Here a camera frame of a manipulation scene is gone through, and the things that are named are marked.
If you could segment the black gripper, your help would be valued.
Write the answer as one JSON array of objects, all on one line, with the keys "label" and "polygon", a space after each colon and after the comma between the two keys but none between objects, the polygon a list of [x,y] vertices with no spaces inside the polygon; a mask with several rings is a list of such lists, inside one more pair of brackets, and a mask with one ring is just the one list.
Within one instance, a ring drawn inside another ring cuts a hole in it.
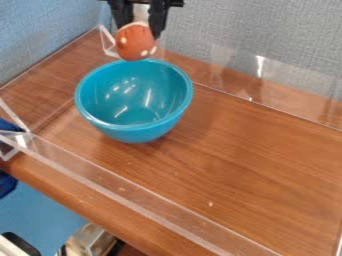
[{"label": "black gripper", "polygon": [[167,15],[170,7],[183,7],[185,0],[98,0],[106,1],[110,4],[112,17],[115,20],[116,28],[130,24],[134,20],[134,5],[150,5],[148,24],[152,31],[154,38],[158,39],[166,29]]}]

